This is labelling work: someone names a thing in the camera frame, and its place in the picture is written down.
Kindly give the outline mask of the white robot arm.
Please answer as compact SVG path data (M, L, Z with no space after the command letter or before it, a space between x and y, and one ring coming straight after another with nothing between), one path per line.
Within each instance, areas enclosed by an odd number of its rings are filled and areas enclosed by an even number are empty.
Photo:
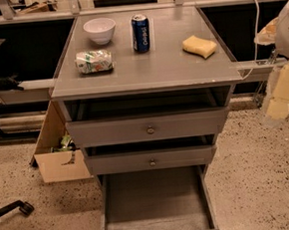
M268 22L253 41L264 46L274 43L276 52L289 59L289 0L287 2L277 18ZM266 115L272 119L285 119L289 115L289 62L280 70Z

